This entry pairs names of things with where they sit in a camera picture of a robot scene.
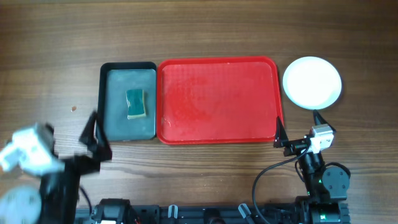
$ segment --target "wooden surface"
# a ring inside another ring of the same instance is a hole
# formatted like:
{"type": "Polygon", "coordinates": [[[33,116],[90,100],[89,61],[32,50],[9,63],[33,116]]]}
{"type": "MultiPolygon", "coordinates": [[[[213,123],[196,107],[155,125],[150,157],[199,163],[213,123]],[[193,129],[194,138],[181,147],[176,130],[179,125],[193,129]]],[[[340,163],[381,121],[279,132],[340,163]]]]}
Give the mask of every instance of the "wooden surface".
{"type": "MultiPolygon", "coordinates": [[[[282,79],[293,60],[319,56],[344,83],[341,100],[322,110],[338,130],[323,156],[352,171],[353,223],[397,223],[397,8],[397,1],[343,0],[3,5],[0,139],[48,121],[62,157],[84,153],[78,136],[96,109],[106,62],[266,55],[282,79]]],[[[288,135],[301,138],[312,114],[281,95],[288,135]]],[[[108,197],[134,204],[251,203],[257,173],[285,159],[271,144],[176,147],[155,139],[112,147],[113,161],[81,180],[93,203],[108,197]]],[[[19,184],[38,181],[19,170],[3,174],[0,194],[19,184]]],[[[291,202],[305,194],[289,164],[261,179],[257,201],[291,202]]]]}

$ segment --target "sponge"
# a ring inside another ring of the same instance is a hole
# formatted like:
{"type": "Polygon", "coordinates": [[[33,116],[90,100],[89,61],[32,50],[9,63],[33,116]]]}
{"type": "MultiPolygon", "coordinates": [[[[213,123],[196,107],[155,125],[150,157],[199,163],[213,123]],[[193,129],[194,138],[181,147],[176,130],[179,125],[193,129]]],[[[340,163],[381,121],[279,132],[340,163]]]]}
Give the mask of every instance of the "sponge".
{"type": "Polygon", "coordinates": [[[127,99],[127,119],[135,119],[146,116],[144,104],[144,90],[126,91],[127,99]]]}

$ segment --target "tray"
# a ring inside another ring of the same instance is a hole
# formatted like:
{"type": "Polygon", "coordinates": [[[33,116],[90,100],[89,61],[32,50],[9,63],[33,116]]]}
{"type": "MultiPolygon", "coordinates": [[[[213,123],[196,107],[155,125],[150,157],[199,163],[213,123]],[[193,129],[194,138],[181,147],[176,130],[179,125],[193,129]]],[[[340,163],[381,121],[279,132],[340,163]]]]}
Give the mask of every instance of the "tray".
{"type": "Polygon", "coordinates": [[[155,136],[156,65],[152,62],[106,63],[101,67],[98,119],[109,141],[146,140],[155,136]],[[144,118],[127,118],[126,91],[143,89],[144,118]]]}
{"type": "Polygon", "coordinates": [[[267,57],[166,60],[157,71],[157,137],[166,144],[273,141],[283,120],[267,57]]]}

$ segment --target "wooden table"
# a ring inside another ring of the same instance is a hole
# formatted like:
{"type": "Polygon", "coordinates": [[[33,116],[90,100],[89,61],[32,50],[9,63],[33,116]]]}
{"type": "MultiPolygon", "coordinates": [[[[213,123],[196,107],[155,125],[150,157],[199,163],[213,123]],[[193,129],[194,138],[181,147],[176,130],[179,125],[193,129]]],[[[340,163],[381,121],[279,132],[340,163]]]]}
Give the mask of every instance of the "wooden table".
{"type": "MultiPolygon", "coordinates": [[[[338,130],[323,156],[352,171],[353,223],[397,223],[397,8],[397,1],[344,0],[3,5],[0,139],[48,121],[62,157],[84,153],[78,136],[96,109],[106,62],[266,55],[282,78],[293,60],[314,55],[330,61],[344,83],[341,100],[322,110],[338,130]]],[[[287,134],[302,138],[312,114],[281,95],[287,134]]],[[[285,159],[268,143],[166,146],[155,139],[112,147],[113,161],[81,180],[93,203],[108,197],[134,204],[251,203],[257,173],[285,159]]],[[[3,174],[0,194],[19,184],[38,181],[20,170],[3,174]]],[[[288,164],[261,179],[257,201],[291,202],[305,194],[288,164]]]]}

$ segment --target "cable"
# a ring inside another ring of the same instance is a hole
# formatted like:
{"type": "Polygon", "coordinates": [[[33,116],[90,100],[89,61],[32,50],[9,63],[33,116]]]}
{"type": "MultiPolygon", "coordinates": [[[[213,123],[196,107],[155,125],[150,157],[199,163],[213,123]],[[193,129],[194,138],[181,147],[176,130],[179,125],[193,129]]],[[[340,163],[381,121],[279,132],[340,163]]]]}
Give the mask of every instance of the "cable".
{"type": "Polygon", "coordinates": [[[298,174],[298,177],[300,178],[300,180],[302,181],[302,182],[304,182],[304,178],[301,176],[301,173],[299,172],[299,169],[297,168],[297,163],[298,163],[299,161],[296,161],[295,163],[294,163],[294,169],[296,169],[296,173],[298,174]]]}
{"type": "Polygon", "coordinates": [[[340,167],[341,169],[344,170],[344,172],[347,173],[348,178],[349,178],[349,179],[351,178],[351,172],[350,172],[349,169],[348,169],[347,167],[345,167],[344,165],[341,165],[341,164],[338,163],[338,162],[329,162],[328,164],[325,165],[325,167],[328,167],[328,166],[337,166],[337,167],[340,167]]]}
{"type": "Polygon", "coordinates": [[[257,186],[258,180],[259,180],[260,177],[261,177],[263,174],[265,174],[267,171],[269,171],[269,170],[271,170],[271,169],[273,169],[273,168],[275,168],[275,167],[279,167],[279,166],[284,165],[284,164],[286,164],[286,163],[290,163],[290,162],[293,162],[293,161],[295,161],[295,160],[297,160],[297,159],[300,159],[302,156],[304,156],[304,155],[308,152],[309,149],[310,149],[309,147],[306,148],[306,150],[305,150],[303,153],[301,153],[301,155],[299,155],[299,156],[296,156],[296,157],[294,157],[294,158],[288,159],[288,160],[286,160],[286,161],[283,161],[283,162],[280,162],[280,163],[277,163],[277,164],[274,164],[274,165],[271,165],[271,166],[265,168],[263,171],[261,171],[261,172],[259,173],[259,175],[257,175],[256,179],[254,180],[253,188],[252,188],[252,191],[251,191],[251,195],[252,195],[252,199],[253,199],[253,205],[254,205],[254,208],[256,208],[256,211],[257,211],[257,213],[259,214],[260,218],[261,218],[266,224],[270,224],[270,223],[269,223],[269,222],[266,220],[266,218],[262,215],[262,213],[260,212],[259,207],[257,206],[257,203],[256,203],[256,186],[257,186]]]}
{"type": "Polygon", "coordinates": [[[83,196],[86,198],[88,208],[90,210],[90,215],[91,215],[91,213],[93,212],[93,207],[91,207],[91,202],[90,202],[90,199],[88,198],[86,190],[82,186],[79,186],[79,189],[80,189],[81,193],[83,194],[83,196]]]}

